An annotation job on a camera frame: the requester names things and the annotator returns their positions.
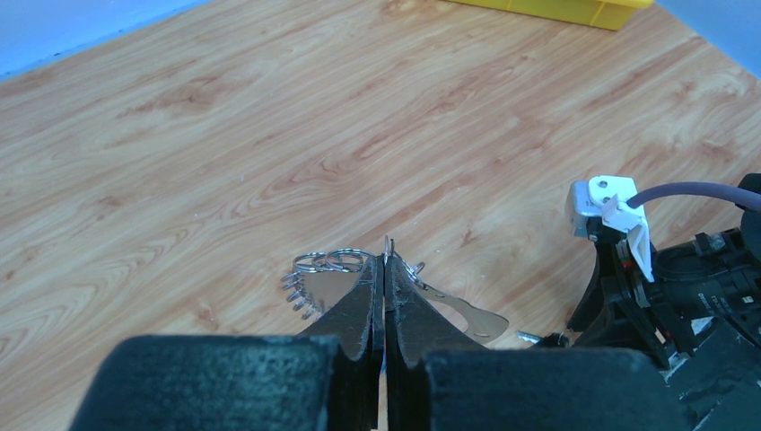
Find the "key black head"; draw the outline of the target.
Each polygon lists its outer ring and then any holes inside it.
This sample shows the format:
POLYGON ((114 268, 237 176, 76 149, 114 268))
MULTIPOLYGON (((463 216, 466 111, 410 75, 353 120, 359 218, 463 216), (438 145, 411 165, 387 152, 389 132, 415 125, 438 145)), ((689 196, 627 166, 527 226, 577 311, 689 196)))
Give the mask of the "key black head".
POLYGON ((546 336, 539 336, 518 330, 516 336, 523 341, 531 343, 533 347, 567 348, 570 345, 570 340, 563 333, 558 332, 553 332, 546 336))

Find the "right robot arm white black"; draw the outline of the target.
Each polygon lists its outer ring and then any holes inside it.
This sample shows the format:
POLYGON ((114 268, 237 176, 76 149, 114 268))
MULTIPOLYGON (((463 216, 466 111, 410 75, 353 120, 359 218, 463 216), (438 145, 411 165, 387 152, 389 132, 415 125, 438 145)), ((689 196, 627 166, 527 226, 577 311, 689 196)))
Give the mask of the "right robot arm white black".
POLYGON ((667 370, 677 355, 693 356, 703 344, 700 320, 725 322, 759 345, 758 174, 737 186, 688 181, 646 190, 629 177, 600 175, 575 182, 566 204, 574 235, 596 251, 590 282, 567 323, 575 346, 637 350, 667 370), (676 196, 730 202, 742 212, 740 224, 657 249, 645 206, 676 196))

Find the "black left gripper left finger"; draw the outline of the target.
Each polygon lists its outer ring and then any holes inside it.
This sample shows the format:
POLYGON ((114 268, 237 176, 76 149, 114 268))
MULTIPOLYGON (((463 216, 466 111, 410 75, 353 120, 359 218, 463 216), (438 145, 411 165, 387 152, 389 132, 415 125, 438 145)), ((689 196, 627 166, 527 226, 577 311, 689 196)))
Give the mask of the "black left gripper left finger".
POLYGON ((74 430, 371 430, 383 266, 296 335, 143 335, 102 362, 74 430))

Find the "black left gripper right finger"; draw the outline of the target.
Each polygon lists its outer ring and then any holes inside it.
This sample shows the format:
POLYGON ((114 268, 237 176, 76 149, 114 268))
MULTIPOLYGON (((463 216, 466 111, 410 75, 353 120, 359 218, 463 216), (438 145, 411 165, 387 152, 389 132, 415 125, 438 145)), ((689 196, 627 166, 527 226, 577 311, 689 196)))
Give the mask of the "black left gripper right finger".
POLYGON ((650 360, 616 348, 489 349, 384 267, 392 430, 684 430, 650 360))

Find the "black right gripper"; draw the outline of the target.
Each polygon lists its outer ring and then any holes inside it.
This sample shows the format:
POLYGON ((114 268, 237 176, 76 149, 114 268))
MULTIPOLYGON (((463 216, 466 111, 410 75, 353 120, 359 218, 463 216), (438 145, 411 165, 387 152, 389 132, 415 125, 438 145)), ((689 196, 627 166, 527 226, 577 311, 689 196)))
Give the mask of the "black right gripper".
POLYGON ((694 356, 703 343, 693 322, 728 323, 760 346, 760 230, 740 227, 698 234, 653 254, 655 281, 640 274, 622 242, 598 242, 590 282, 567 328, 576 347, 616 347, 647 355, 661 370, 676 354, 694 356))

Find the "metal key organizer ring plate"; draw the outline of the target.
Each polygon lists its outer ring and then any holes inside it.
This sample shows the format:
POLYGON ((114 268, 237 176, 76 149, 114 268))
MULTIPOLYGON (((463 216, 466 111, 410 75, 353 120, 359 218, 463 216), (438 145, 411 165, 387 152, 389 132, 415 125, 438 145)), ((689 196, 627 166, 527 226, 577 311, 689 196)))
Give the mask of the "metal key organizer ring plate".
MULTIPOLYGON (((314 251, 296 256, 281 278, 288 302, 302 319, 317 320, 354 287, 363 267, 377 256, 354 248, 314 251)), ((510 323, 502 315, 477 308, 465 299, 432 287, 421 278, 423 261, 403 263, 414 289, 443 317, 475 342, 485 345, 501 337, 510 323)))

